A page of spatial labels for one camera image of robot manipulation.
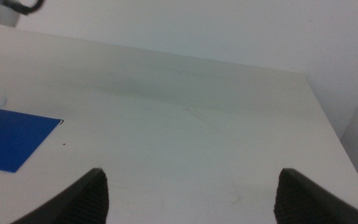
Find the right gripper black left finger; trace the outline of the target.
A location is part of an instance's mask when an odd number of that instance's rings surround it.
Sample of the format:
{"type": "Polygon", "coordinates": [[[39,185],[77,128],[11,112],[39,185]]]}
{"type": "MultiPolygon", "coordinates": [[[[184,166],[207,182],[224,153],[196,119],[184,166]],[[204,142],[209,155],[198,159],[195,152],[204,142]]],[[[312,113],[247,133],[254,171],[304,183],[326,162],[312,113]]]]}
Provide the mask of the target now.
{"type": "Polygon", "coordinates": [[[108,210],[108,180],[94,168],[14,224],[105,224],[108,210]]]}

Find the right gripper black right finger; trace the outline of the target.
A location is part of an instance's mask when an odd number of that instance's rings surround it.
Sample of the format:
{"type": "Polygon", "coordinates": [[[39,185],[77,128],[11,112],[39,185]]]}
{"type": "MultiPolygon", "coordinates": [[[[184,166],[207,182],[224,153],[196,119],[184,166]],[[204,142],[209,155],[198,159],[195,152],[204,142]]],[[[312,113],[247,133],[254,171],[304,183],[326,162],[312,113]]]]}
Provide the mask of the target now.
{"type": "Polygon", "coordinates": [[[358,224],[358,209],[295,169],[282,169],[274,215],[278,224],[358,224]]]}

